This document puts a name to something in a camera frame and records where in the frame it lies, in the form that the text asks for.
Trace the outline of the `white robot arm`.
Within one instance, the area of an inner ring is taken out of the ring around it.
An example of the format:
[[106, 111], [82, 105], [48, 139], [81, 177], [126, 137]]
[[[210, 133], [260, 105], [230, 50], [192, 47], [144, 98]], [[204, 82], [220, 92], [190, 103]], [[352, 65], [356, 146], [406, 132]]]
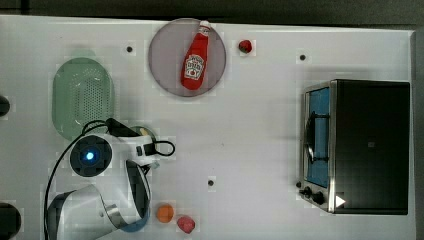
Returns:
[[71, 176], [79, 185], [47, 208], [48, 240], [97, 240], [149, 217], [147, 172], [157, 166], [150, 136], [90, 134], [72, 145]]

